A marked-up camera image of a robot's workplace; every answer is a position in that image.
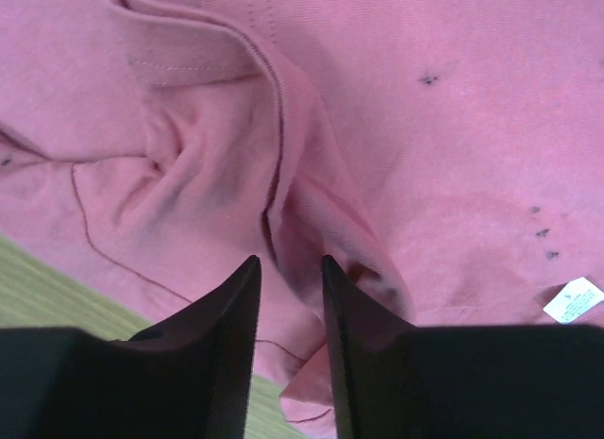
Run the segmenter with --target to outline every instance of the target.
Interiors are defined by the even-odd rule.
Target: pink fabric
[[[152,321],[260,255],[255,371],[332,436],[322,255],[419,326],[604,285],[603,28],[604,0],[0,0],[0,229]]]

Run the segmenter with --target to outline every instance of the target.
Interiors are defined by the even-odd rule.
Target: white tag
[[[544,312],[559,323],[568,324],[603,300],[604,293],[591,281],[581,277],[562,288],[558,295],[544,307]]]

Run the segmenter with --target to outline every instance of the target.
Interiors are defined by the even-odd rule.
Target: black spot
[[[438,76],[423,76],[419,79],[419,81],[422,82],[424,85],[432,85],[433,83],[436,83],[437,80]]]

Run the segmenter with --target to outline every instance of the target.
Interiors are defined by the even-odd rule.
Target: green surface
[[[127,339],[149,323],[34,260],[0,236],[0,327],[76,326],[106,339]],[[303,438],[284,421],[279,388],[252,379],[245,437]]]

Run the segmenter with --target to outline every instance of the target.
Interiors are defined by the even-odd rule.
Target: clothing label
[[[569,282],[544,312],[562,324],[568,324],[604,300],[604,293],[591,281],[581,277]]]

